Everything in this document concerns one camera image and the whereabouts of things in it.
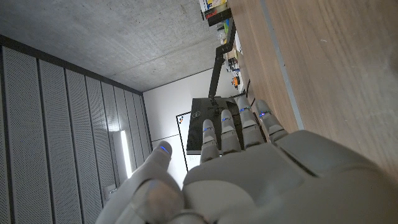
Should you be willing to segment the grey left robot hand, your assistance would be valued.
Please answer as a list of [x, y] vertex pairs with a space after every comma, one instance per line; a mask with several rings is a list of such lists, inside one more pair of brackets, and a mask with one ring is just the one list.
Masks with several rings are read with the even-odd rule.
[[203, 122], [200, 164], [182, 185], [162, 141], [106, 204], [98, 223], [396, 223], [397, 182], [353, 150], [287, 132], [265, 101], [238, 99], [221, 134]]

